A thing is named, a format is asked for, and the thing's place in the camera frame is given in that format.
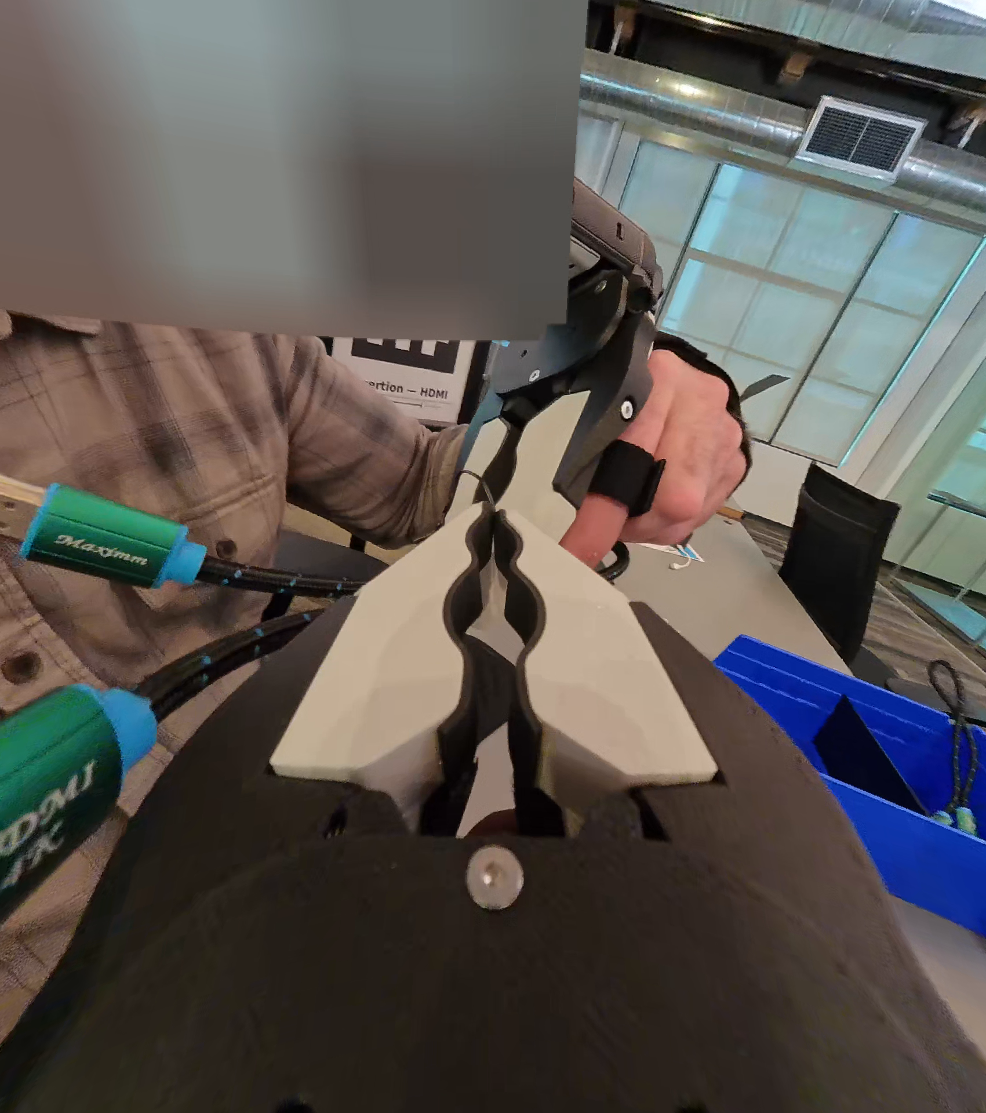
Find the silver ceiling duct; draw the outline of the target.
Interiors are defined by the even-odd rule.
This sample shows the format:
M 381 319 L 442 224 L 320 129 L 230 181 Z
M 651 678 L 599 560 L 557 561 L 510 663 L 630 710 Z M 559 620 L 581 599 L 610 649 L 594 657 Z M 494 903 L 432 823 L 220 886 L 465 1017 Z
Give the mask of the silver ceiling duct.
M 814 114 L 592 49 L 584 52 L 580 98 L 585 106 L 621 118 L 704 134 L 789 161 L 796 161 L 793 151 Z M 886 186 L 986 213 L 986 157 L 933 142 L 921 132 L 897 180 Z

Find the blue plastic bin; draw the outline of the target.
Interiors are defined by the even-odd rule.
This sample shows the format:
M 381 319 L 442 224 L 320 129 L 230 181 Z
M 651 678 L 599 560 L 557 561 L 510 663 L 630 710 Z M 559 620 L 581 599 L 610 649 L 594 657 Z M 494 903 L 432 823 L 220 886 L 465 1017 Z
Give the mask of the blue plastic bin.
M 817 769 L 870 854 L 889 893 L 986 937 L 986 733 L 972 728 L 978 764 L 970 834 L 939 814 L 954 777 L 952 720 L 928 705 L 739 636 L 714 664 L 778 723 Z M 825 772 L 814 736 L 847 696 L 931 816 L 908 812 Z

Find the person's left hand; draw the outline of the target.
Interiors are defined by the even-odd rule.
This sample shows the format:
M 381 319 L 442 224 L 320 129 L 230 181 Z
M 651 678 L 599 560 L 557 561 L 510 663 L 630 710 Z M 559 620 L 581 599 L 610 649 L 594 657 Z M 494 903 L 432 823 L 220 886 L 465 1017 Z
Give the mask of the person's left hand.
M 750 446 L 732 382 L 690 346 L 665 341 L 647 362 L 652 388 L 621 434 L 639 479 L 631 502 L 586 493 L 561 546 L 594 568 L 618 541 L 677 545 L 691 539 L 743 482 Z

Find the black high-back chair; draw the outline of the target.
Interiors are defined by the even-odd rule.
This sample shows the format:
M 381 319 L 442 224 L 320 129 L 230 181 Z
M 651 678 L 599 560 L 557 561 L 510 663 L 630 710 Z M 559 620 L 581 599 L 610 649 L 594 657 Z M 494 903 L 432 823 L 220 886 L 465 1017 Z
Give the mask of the black high-back chair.
M 894 672 L 864 647 L 883 553 L 900 505 L 811 463 L 778 574 L 856 678 L 886 688 Z

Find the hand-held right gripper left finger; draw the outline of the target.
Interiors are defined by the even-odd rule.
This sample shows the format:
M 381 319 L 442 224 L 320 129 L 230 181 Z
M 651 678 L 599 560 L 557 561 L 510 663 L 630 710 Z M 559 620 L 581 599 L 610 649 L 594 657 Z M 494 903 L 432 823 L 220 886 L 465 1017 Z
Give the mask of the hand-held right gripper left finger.
M 438 786 L 438 726 L 464 674 L 445 605 L 484 522 L 484 505 L 472 505 L 361 589 L 272 754 L 275 774 L 390 796 Z

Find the person's left forearm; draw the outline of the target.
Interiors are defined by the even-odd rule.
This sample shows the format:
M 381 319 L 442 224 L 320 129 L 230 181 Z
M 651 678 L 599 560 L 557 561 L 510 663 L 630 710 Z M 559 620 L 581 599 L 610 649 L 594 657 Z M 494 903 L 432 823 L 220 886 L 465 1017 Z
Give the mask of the person's left forearm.
M 287 414 L 286 494 L 369 543 L 418 543 L 456 490 L 467 424 L 432 430 L 318 343 L 297 351 Z

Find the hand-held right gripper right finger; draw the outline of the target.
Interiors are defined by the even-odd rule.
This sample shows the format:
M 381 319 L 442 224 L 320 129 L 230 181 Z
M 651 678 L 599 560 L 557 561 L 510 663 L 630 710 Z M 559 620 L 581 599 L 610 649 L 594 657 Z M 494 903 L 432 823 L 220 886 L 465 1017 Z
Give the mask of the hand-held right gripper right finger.
M 522 651 L 507 746 L 517 796 L 709 784 L 719 768 L 625 595 L 515 511 L 504 615 Z

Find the white ceiling vent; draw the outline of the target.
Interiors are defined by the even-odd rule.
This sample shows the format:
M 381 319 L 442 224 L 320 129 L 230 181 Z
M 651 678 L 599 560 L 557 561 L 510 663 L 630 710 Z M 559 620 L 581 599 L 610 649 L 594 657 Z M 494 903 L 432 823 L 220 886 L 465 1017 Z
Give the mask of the white ceiling vent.
M 893 185 L 913 154 L 926 118 L 822 96 L 792 159 Z

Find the black blue-bin divider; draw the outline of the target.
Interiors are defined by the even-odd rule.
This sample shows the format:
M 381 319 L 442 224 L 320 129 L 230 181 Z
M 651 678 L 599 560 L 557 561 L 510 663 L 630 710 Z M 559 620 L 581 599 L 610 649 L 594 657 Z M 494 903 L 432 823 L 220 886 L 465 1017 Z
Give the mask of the black blue-bin divider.
M 835 703 L 812 743 L 835 780 L 908 812 L 931 816 L 847 696 Z

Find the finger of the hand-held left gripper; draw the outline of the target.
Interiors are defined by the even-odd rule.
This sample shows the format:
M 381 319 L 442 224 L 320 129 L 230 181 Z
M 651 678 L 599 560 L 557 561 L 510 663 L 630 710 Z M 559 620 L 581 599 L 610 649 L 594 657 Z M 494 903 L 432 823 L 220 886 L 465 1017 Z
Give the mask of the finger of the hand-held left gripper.
M 500 447 L 507 451 L 507 472 L 497 479 L 496 508 L 521 515 L 556 543 L 573 524 L 576 508 L 558 493 L 555 477 L 585 405 L 586 397 L 558 398 L 522 429 L 501 418 L 505 434 Z

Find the black desk lamp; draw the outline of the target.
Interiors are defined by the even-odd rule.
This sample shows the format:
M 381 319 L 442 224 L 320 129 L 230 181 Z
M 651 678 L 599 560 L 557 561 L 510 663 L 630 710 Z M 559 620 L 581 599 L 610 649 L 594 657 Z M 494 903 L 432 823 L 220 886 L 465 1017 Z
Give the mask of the black desk lamp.
M 738 401 L 740 402 L 741 412 L 747 414 L 753 398 L 763 397 L 766 393 L 769 393 L 783 384 L 790 384 L 791 382 L 791 375 L 779 372 L 766 374 L 758 380 L 755 380 L 740 390 Z

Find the person's plaid shirt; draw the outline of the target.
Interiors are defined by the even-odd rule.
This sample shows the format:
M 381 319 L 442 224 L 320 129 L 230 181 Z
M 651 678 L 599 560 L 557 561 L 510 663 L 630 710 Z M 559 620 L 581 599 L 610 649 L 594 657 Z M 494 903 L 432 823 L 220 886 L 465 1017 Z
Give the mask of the person's plaid shirt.
M 0 311 L 0 473 L 169 518 L 224 560 L 276 567 L 290 504 L 289 381 L 310 343 L 325 348 L 313 337 Z M 0 536 L 0 718 L 69 683 L 129 688 L 259 620 L 264 605 L 244 591 L 140 590 L 24 563 Z M 103 827 L 0 928 L 0 1044 L 55 968 L 144 797 L 248 677 L 228 676 L 161 730 Z

